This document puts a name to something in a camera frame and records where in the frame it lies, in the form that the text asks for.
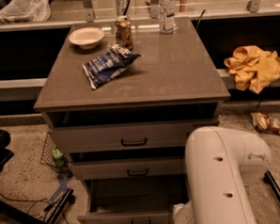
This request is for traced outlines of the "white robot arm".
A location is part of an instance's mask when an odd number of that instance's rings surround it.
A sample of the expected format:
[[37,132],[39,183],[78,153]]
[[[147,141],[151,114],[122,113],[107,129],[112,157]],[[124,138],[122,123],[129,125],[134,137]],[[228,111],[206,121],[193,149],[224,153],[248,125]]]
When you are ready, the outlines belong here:
[[271,161],[260,136],[224,127],[194,130],[185,146],[190,199],[174,206],[174,224],[257,224],[245,187]]

